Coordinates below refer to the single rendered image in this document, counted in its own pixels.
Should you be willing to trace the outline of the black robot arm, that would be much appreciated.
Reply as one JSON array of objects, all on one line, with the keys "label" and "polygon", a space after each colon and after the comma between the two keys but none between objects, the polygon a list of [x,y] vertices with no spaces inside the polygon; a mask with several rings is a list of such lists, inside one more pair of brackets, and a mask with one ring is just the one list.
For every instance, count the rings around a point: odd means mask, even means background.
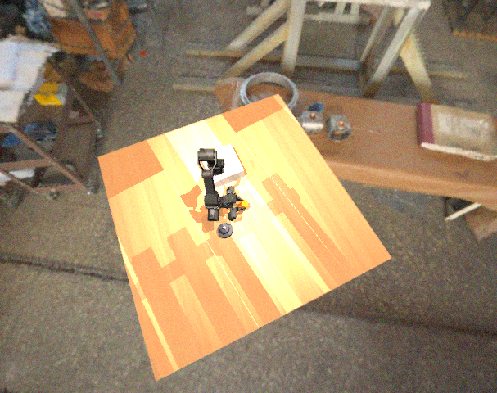
[{"label": "black robot arm", "polygon": [[[208,169],[203,169],[200,161],[206,161]],[[224,159],[217,158],[215,148],[200,148],[197,151],[197,164],[201,169],[201,177],[204,180],[206,194],[204,195],[205,209],[208,210],[208,221],[219,221],[219,210],[221,206],[221,198],[215,190],[213,177],[224,172]],[[236,195],[232,190],[227,190],[224,198],[224,205],[230,206],[237,202]]]}]

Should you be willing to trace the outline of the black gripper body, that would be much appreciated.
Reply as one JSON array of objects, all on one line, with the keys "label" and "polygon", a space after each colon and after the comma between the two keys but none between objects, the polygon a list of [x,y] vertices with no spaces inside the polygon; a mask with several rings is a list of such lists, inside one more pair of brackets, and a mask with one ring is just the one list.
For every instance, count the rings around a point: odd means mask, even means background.
[{"label": "black gripper body", "polygon": [[[232,190],[234,191],[234,186],[229,186],[227,190]],[[227,194],[227,190],[226,190],[226,194]],[[234,221],[235,218],[237,217],[237,212],[236,212],[236,207],[233,207],[233,204],[231,204],[230,206],[225,206],[224,205],[224,198],[220,197],[221,198],[221,206],[220,206],[220,209],[221,208],[226,208],[226,209],[230,209],[230,212],[228,213],[228,220],[229,221]]]}]

